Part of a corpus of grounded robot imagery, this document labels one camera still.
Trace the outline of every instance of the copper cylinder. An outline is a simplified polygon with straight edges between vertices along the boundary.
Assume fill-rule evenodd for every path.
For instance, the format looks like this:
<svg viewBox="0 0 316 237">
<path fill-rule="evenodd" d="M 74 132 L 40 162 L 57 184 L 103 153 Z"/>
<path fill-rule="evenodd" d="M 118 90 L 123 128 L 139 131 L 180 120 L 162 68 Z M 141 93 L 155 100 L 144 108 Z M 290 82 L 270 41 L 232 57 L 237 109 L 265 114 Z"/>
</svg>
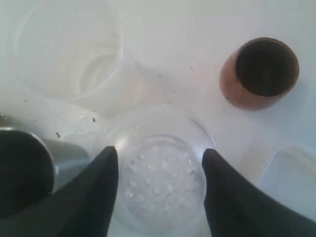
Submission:
<svg viewBox="0 0 316 237">
<path fill-rule="evenodd" d="M 244 44 L 225 62 L 220 86 L 232 105 L 260 110 L 287 94 L 298 76 L 298 60 L 286 44 L 273 38 L 257 38 Z"/>
</svg>

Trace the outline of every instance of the white table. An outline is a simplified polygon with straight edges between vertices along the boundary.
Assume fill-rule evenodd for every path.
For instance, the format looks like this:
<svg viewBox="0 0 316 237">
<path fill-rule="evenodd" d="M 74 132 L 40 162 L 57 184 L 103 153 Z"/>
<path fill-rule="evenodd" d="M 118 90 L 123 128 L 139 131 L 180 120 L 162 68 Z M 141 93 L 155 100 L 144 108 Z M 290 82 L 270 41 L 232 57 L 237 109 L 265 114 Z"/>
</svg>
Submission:
<svg viewBox="0 0 316 237">
<path fill-rule="evenodd" d="M 60 116 L 58 111 L 70 111 L 62 113 L 66 118 L 93 115 L 34 95 L 11 78 L 4 54 L 8 1 L 0 1 L 0 110 L 56 139 L 61 124 L 52 118 Z M 316 151 L 316 1 L 111 1 L 121 18 L 126 51 L 161 92 L 149 93 L 153 96 L 144 101 L 191 110 L 206 125 L 217 150 L 247 179 L 256 183 L 273 154 L 285 146 L 302 144 Z M 247 112 L 225 100 L 219 73 L 234 50 L 262 36 L 277 38 L 293 49 L 300 78 L 274 106 Z"/>
</svg>

